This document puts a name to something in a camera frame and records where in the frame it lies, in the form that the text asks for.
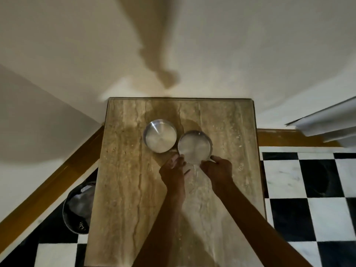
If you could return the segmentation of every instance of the metal bowl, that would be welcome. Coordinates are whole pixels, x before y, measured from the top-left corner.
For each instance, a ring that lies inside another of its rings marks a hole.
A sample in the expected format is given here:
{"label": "metal bowl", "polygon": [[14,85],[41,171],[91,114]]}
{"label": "metal bowl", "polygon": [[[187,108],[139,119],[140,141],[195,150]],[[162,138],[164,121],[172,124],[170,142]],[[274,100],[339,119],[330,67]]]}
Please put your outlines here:
{"label": "metal bowl", "polygon": [[177,131],[170,121],[157,119],[146,126],[143,140],[150,150],[156,153],[164,153],[175,145]]}
{"label": "metal bowl", "polygon": [[178,141],[178,152],[184,155],[186,162],[200,164],[202,160],[208,160],[212,154],[211,139],[202,131],[188,131]]}

